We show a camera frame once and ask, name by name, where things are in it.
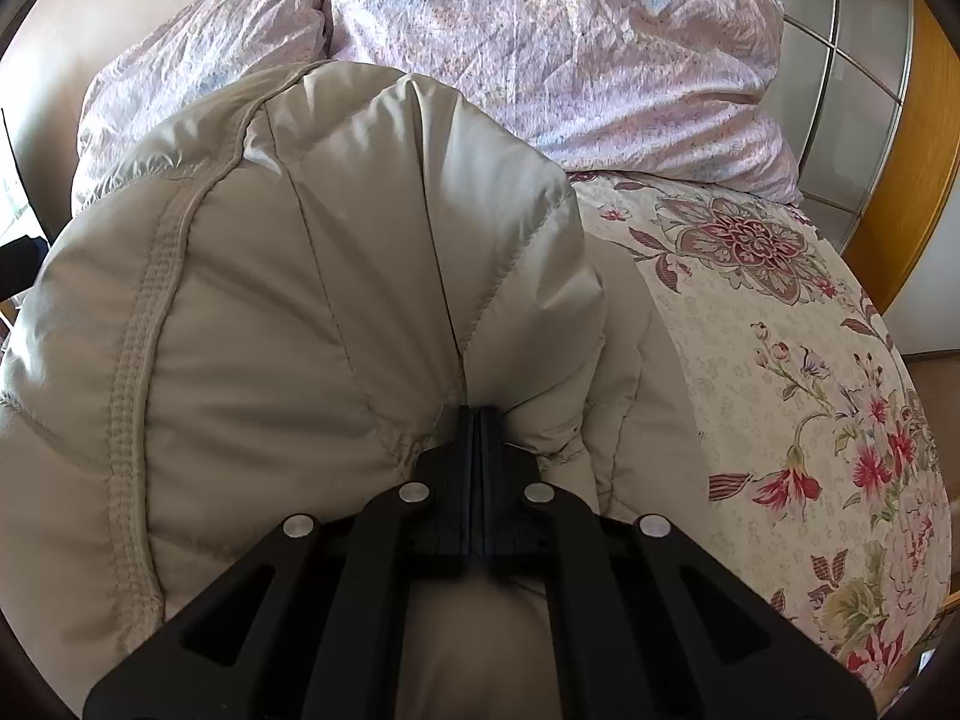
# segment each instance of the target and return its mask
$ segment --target pink duvet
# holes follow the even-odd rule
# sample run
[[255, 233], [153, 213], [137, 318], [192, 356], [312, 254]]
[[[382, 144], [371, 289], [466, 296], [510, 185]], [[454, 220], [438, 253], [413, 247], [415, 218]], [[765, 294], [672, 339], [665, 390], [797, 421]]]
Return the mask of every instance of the pink duvet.
[[643, 170], [797, 202], [757, 103], [775, 0], [330, 0], [331, 56], [461, 90], [565, 170]]

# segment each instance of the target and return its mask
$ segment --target jacket seam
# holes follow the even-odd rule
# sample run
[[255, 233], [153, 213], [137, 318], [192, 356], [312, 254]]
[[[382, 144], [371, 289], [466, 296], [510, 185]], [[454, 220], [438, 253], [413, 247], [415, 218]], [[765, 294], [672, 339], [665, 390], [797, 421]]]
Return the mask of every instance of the jacket seam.
[[97, 461], [94, 461], [94, 459], [85, 452], [80, 452], [80, 450], [78, 450], [75, 446], [68, 445], [61, 436], [54, 433], [54, 431], [47, 427], [43, 420], [40, 419], [35, 413], [29, 410], [20, 401], [12, 398], [9, 392], [0, 392], [0, 409], [1, 408], [10, 409], [13, 413], [16, 413], [25, 421], [27, 421], [27, 423], [31, 425], [32, 429], [34, 429], [34, 432], [40, 435], [40, 437], [42, 437], [43, 440], [46, 440], [46, 442], [50, 445], [55, 442], [62, 443], [64, 445], [64, 449], [71, 455], [80, 458], [91, 467], [98, 466]]
[[154, 242], [141, 274], [140, 288], [121, 344], [107, 411], [107, 512], [114, 571], [117, 576], [121, 638], [129, 652], [162, 622], [163, 595], [147, 530], [146, 457], [143, 424], [150, 370], [163, 322], [182, 274], [190, 221], [210, 190], [236, 167], [243, 156], [245, 133], [253, 115], [267, 100], [289, 89], [311, 70], [307, 66], [286, 76], [252, 103], [239, 117], [232, 153], [208, 172], [195, 191], [174, 193], [157, 220]]
[[[640, 397], [640, 384], [643, 381], [643, 355], [640, 353], [640, 346], [643, 343], [643, 338], [646, 336], [647, 331], [650, 329], [650, 315], [647, 316], [647, 322], [643, 330], [640, 332], [640, 340], [637, 341], [637, 359], [640, 360], [640, 365], [637, 369], [637, 386], [634, 388], [634, 395], [630, 398], [630, 402], [627, 404], [626, 410], [624, 410], [623, 418], [620, 420], [620, 427], [616, 432], [616, 446], [613, 447], [613, 454], [610, 458], [610, 499], [607, 502], [607, 507], [604, 510], [604, 514], [610, 511], [610, 502], [611, 500], [619, 500], [616, 497], [614, 492], [614, 481], [616, 480], [616, 469], [619, 466], [618, 455], [620, 454], [620, 445], [623, 442], [623, 429], [627, 424], [627, 419], [630, 418], [630, 413], [637, 405], [637, 397]], [[626, 506], [623, 501], [619, 501], [620, 504]]]
[[498, 293], [500, 292], [500, 287], [503, 286], [503, 283], [517, 269], [517, 263], [520, 261], [520, 257], [522, 257], [525, 254], [527, 248], [530, 247], [531, 241], [534, 240], [534, 237], [536, 237], [536, 233], [539, 233], [539, 231], [541, 231], [541, 229], [544, 228], [544, 225], [546, 225], [546, 223], [550, 220], [550, 218], [552, 218], [553, 215], [560, 208], [563, 208], [563, 201], [565, 199], [567, 199], [565, 196], [565, 193], [561, 192], [560, 200], [547, 210], [546, 214], [544, 214], [544, 218], [542, 218], [539, 221], [536, 227], [534, 227], [534, 229], [522, 242], [522, 244], [520, 245], [520, 248], [517, 249], [517, 252], [515, 252], [514, 256], [512, 257], [512, 260], [510, 261], [510, 265], [507, 265], [507, 269], [505, 269], [505, 271], [502, 272], [502, 274], [499, 276], [496, 282], [494, 282], [493, 288], [491, 288], [491, 293], [487, 296], [487, 299], [484, 300], [483, 305], [477, 311], [477, 317], [476, 319], [474, 319], [473, 324], [469, 329], [469, 332], [467, 332], [467, 338], [464, 339], [464, 350], [462, 352], [462, 358], [465, 359], [467, 357], [467, 351], [469, 351], [470, 342], [473, 341], [473, 334], [474, 332], [476, 332], [477, 327], [480, 326], [480, 322], [483, 322], [483, 316], [484, 314], [486, 314], [487, 309], [491, 306], [491, 303], [493, 303], [493, 300], [497, 297]]
[[169, 533], [151, 533], [151, 537], [155, 538], [157, 541], [162, 541], [165, 544], [170, 544], [172, 547], [175, 547], [182, 552], [189, 552], [194, 555], [206, 557], [208, 560], [219, 560], [219, 562], [234, 563], [237, 562], [237, 560], [240, 560], [240, 557], [243, 557], [244, 555], [243, 549], [223, 549], [212, 544], [203, 543], [201, 541], [192, 541], [192, 539], [189, 538], [178, 538], [177, 536], [172, 536]]
[[[283, 79], [281, 84], [282, 88], [280, 89], [279, 92], [277, 92], [276, 90], [273, 90], [273, 91], [270, 91], [270, 93], [268, 93], [265, 97], [261, 97], [259, 99], [259, 104], [257, 105], [257, 108], [254, 108], [254, 111], [261, 108], [264, 103], [267, 103], [267, 101], [271, 100], [277, 94], [280, 94], [281, 92], [285, 92], [287, 89], [290, 88], [290, 86], [293, 85], [293, 83], [300, 81], [304, 76], [307, 76], [308, 74], [312, 73], [312, 71], [315, 71], [315, 69], [317, 69], [318, 67], [322, 67], [323, 65], [329, 64], [332, 61], [334, 60], [320, 59], [315, 62], [310, 62], [307, 65], [299, 67], [299, 69], [297, 69], [294, 72], [294, 74], [292, 74], [291, 76], [286, 76], [285, 79]], [[215, 156], [210, 157], [209, 159], [205, 159], [202, 162], [199, 162], [198, 164], [192, 165], [189, 167], [187, 166], [160, 167], [157, 170], [147, 170], [147, 172], [141, 173], [141, 175], [138, 175], [136, 178], [131, 178], [126, 181], [120, 181], [119, 183], [117, 183], [116, 186], [110, 186], [109, 188], [107, 186], [103, 186], [104, 181], [107, 181], [107, 176], [104, 176], [103, 178], [101, 178], [97, 186], [94, 188], [93, 195], [90, 196], [83, 203], [83, 205], [80, 206], [79, 209], [77, 209], [77, 214], [82, 213], [83, 211], [88, 209], [91, 205], [102, 200], [104, 197], [110, 196], [111, 194], [114, 193], [114, 191], [127, 189], [128, 187], [136, 186], [137, 184], [140, 184], [143, 181], [150, 181], [150, 180], [187, 181], [187, 180], [190, 180], [191, 178], [196, 178], [198, 175], [201, 175], [206, 170], [211, 170], [211, 169], [215, 170], [217, 164], [224, 159], [227, 159], [227, 160], [232, 159], [232, 151], [227, 153], [222, 153], [222, 152], [218, 153]], [[119, 167], [119, 162], [116, 165], [114, 165], [113, 168], [110, 170], [109, 172], [110, 180], [113, 180], [114, 177], [116, 177], [116, 172], [118, 167]]]
[[[627, 511], [630, 512], [630, 514], [633, 514], [635, 517], [643, 517], [643, 514], [641, 514], [640, 512], [637, 512], [637, 510], [634, 507], [632, 507], [629, 503], [627, 503], [622, 498], [617, 497], [613, 493], [610, 493], [610, 499], [611, 499], [611, 503], [616, 502], [620, 504], [624, 509], [627, 509]], [[607, 510], [606, 512], [604, 512], [604, 515], [606, 515], [610, 511], [610, 509], [611, 507], [608, 504]]]
[[326, 284], [325, 284], [325, 281], [323, 280], [323, 274], [320, 273], [320, 262], [317, 260], [317, 247], [314, 244], [313, 236], [310, 234], [310, 225], [307, 224], [306, 213], [304, 213], [304, 200], [299, 194], [299, 191], [296, 190], [296, 183], [294, 182], [293, 177], [290, 175], [290, 167], [280, 157], [280, 151], [277, 149], [277, 137], [274, 134], [274, 125], [270, 121], [270, 111], [267, 109], [266, 105], [264, 106], [264, 113], [266, 114], [266, 118], [267, 118], [267, 128], [270, 129], [270, 137], [272, 138], [272, 142], [274, 143], [274, 153], [275, 153], [275, 156], [277, 156], [277, 162], [279, 162], [280, 165], [283, 166], [283, 171], [286, 175], [287, 181], [290, 184], [290, 191], [293, 192], [294, 197], [296, 198], [296, 208], [298, 209], [299, 214], [301, 215], [301, 221], [304, 223], [304, 232], [306, 233], [306, 238], [310, 244], [310, 253], [313, 256], [313, 263], [317, 271], [317, 280], [320, 282], [320, 290], [323, 292], [323, 300], [326, 301], [326, 304], [330, 309], [330, 319], [332, 319], [333, 326], [336, 328], [337, 338], [340, 341], [340, 348], [344, 352], [344, 360], [347, 361], [347, 367], [349, 368], [350, 376], [352, 376], [353, 378], [353, 384], [357, 387], [357, 391], [359, 391], [360, 394], [362, 394], [363, 396], [364, 406], [367, 408], [367, 415], [370, 417], [371, 426], [373, 426], [374, 435], [376, 435], [378, 442], [383, 447], [384, 451], [387, 453], [387, 457], [389, 457], [394, 462], [395, 466], [399, 469], [401, 466], [400, 455], [397, 452], [391, 450], [389, 442], [387, 442], [386, 437], [383, 435], [380, 429], [380, 418], [377, 415], [376, 410], [373, 408], [373, 404], [371, 404], [370, 395], [367, 393], [366, 389], [364, 389], [363, 386], [360, 384], [360, 377], [357, 376], [356, 368], [353, 365], [353, 360], [350, 357], [349, 350], [347, 349], [347, 343], [344, 340], [344, 334], [340, 328], [340, 323], [337, 320], [337, 313], [333, 309], [333, 303], [330, 301], [330, 295], [326, 290]]

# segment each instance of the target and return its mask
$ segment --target pillow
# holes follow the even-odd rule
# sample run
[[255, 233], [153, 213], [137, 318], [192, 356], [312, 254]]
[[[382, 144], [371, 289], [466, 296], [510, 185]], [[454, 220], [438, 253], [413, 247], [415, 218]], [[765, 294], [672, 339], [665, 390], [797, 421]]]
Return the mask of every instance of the pillow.
[[775, 0], [330, 0], [330, 55], [455, 86], [565, 170], [642, 170], [799, 202], [757, 107]]
[[97, 74], [83, 100], [73, 212], [123, 153], [210, 92], [323, 56], [320, 0], [198, 0]]

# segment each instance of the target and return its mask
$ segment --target black object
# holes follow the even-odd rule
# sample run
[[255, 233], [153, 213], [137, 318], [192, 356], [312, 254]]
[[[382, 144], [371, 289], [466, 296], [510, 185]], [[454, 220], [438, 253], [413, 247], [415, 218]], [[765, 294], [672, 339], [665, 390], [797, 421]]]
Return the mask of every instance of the black object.
[[957, 664], [960, 664], [960, 614], [949, 624], [930, 663], [899, 701], [887, 709], [883, 720], [956, 720], [960, 717]]
[[47, 250], [45, 240], [26, 235], [0, 247], [0, 301], [34, 285]]
[[665, 518], [594, 517], [541, 483], [494, 410], [462, 410], [414, 482], [357, 517], [287, 519], [103, 678], [83, 718], [390, 718], [411, 579], [471, 560], [544, 580], [568, 720], [877, 717], [857, 678]]
[[0, 717], [16, 720], [77, 720], [47, 685], [0, 614]]

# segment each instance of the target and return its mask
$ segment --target metal strip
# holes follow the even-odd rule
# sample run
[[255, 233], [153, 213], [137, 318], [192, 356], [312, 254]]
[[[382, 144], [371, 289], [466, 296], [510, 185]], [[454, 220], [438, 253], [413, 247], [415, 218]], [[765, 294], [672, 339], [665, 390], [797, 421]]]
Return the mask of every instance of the metal strip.
[[[910, 0], [910, 14], [909, 14], [909, 29], [907, 30], [907, 47], [906, 47], [906, 62], [904, 64], [904, 77], [901, 79], [901, 98], [906, 99], [906, 88], [910, 80], [910, 67], [913, 60], [913, 0]], [[880, 180], [883, 177], [883, 170], [887, 166], [887, 160], [890, 158], [890, 151], [894, 148], [894, 138], [896, 138], [896, 131], [899, 129], [899, 120], [901, 115], [904, 112], [904, 104], [897, 103], [896, 110], [894, 111], [894, 118], [890, 122], [890, 131], [887, 133], [887, 145], [883, 150], [883, 157], [880, 159], [880, 165], [877, 166], [877, 173], [874, 175], [874, 180], [870, 184], [870, 191], [867, 194], [867, 199], [863, 203], [863, 207], [860, 209], [860, 215], [864, 215], [867, 212], [867, 207], [870, 205], [870, 201], [874, 199], [874, 192], [877, 191], [877, 187], [880, 186]]]
[[800, 193], [808, 200], [814, 200], [819, 202], [822, 205], [829, 205], [830, 208], [835, 208], [837, 211], [843, 211], [844, 213], [850, 214], [852, 217], [859, 217], [860, 213], [858, 211], [851, 210], [846, 206], [840, 205], [840, 203], [833, 200], [827, 200], [825, 197], [819, 196], [819, 194], [813, 194], [812, 191], [803, 191], [800, 190]]
[[798, 30], [800, 30], [800, 32], [805, 32], [805, 33], [808, 34], [810, 37], [816, 38], [818, 41], [820, 41], [821, 43], [823, 43], [826, 47], [830, 47], [830, 42], [829, 42], [829, 40], [827, 40], [827, 38], [824, 38], [823, 35], [820, 35], [820, 34], [814, 32], [814, 31], [813, 31], [809, 26], [807, 26], [805, 23], [803, 23], [803, 22], [798, 22], [798, 20], [796, 20], [795, 18], [793, 18], [793, 16], [784, 13], [784, 21], [785, 21], [786, 23], [789, 23], [789, 25], [792, 25], [792, 26], [795, 26], [796, 28], [798, 28]]
[[850, 240], [853, 237], [853, 233], [856, 233], [856, 228], [860, 226], [860, 217], [857, 217], [853, 220], [853, 224], [850, 225], [846, 234], [844, 234], [843, 241], [840, 242], [840, 250], [837, 252], [840, 256], [843, 256], [843, 253], [847, 250], [847, 246], [850, 244]]
[[[798, 162], [799, 174], [803, 175], [803, 168], [806, 167], [806, 161], [810, 156], [810, 149], [813, 148], [813, 141], [817, 137], [817, 128], [820, 126], [820, 117], [824, 113], [824, 101], [827, 98], [827, 83], [830, 79], [830, 74], [833, 72], [833, 57], [834, 46], [837, 42], [837, 29], [840, 25], [840, 0], [833, 0], [833, 22], [830, 27], [830, 41], [827, 44], [829, 51], [827, 52], [827, 66], [824, 67], [824, 77], [820, 83], [820, 94], [817, 98], [817, 107], [813, 110], [813, 121], [810, 122], [810, 132], [806, 135], [806, 143], [803, 145], [803, 154], [800, 155], [800, 161]], [[810, 32], [810, 30], [805, 29], [806, 32], [813, 34], [818, 40], [822, 39], [819, 35]]]
[[887, 85], [883, 83], [883, 81], [878, 79], [873, 73], [871, 73], [869, 70], [867, 70], [867, 68], [865, 68], [859, 62], [857, 62], [851, 55], [845, 52], [841, 47], [837, 46], [836, 49], [837, 49], [837, 53], [841, 55], [843, 59], [846, 59], [848, 62], [851, 63], [851, 65], [856, 67], [858, 71], [861, 71], [861, 73], [864, 74], [864, 76], [867, 76], [868, 79], [870, 79], [873, 83], [877, 84], [877, 86], [880, 87], [880, 89], [884, 90], [888, 95], [890, 95], [891, 98], [893, 98], [895, 103], [901, 102], [901, 98], [898, 97], [896, 93], [891, 92], [887, 88]]

